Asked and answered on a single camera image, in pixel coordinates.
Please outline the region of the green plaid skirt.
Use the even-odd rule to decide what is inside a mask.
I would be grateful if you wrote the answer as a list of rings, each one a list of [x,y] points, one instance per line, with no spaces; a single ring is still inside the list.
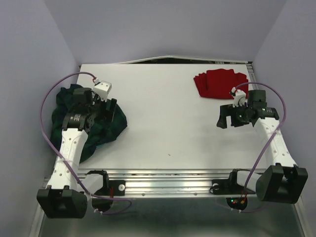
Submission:
[[[81,88],[78,84],[71,84],[69,88],[60,88],[56,95],[56,108],[52,112],[52,130],[50,141],[56,149],[60,149],[62,139],[62,123],[66,113],[74,103],[73,92]],[[127,128],[127,118],[122,109],[117,105],[111,123],[96,120],[88,134],[88,139],[81,153],[80,162],[88,160],[96,151],[106,143],[115,141]]]

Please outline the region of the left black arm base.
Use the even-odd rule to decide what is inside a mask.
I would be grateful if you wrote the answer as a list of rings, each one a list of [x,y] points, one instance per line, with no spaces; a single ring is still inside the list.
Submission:
[[[110,180],[109,175],[104,170],[89,171],[83,180],[86,187],[98,196],[108,196],[114,198],[116,196],[122,197],[125,195],[125,181],[124,180]],[[104,200],[92,198],[92,207],[97,211],[109,211],[113,205],[112,200]]]

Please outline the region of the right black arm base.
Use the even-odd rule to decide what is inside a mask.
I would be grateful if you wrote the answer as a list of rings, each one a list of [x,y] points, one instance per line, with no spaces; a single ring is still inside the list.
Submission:
[[[231,210],[250,212],[245,211],[248,205],[247,195],[256,194],[255,186],[260,175],[253,173],[244,189],[249,174],[250,170],[247,169],[233,169],[227,179],[213,179],[209,192],[216,196],[230,195],[226,201]]]

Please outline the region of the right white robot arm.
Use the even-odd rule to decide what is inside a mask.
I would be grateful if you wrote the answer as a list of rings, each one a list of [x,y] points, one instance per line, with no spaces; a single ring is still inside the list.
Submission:
[[[308,173],[292,158],[281,133],[283,121],[275,108],[267,106],[264,90],[250,90],[248,93],[232,88],[233,103],[220,107],[217,127],[226,129],[227,117],[232,127],[251,124],[263,144],[259,157],[265,157],[267,169],[262,173],[234,170],[227,180],[227,187],[233,193],[255,193],[260,201],[295,204],[305,186]]]

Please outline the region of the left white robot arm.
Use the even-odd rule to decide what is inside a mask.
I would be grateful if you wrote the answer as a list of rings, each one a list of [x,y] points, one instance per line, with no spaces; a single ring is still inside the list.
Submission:
[[[77,172],[88,134],[96,119],[112,122],[117,101],[107,101],[110,86],[78,88],[74,90],[74,104],[66,114],[61,129],[60,148],[53,173],[45,188],[38,190],[37,201],[50,218],[83,218],[88,200],[96,192],[111,192],[106,171],[90,171],[84,180]]]

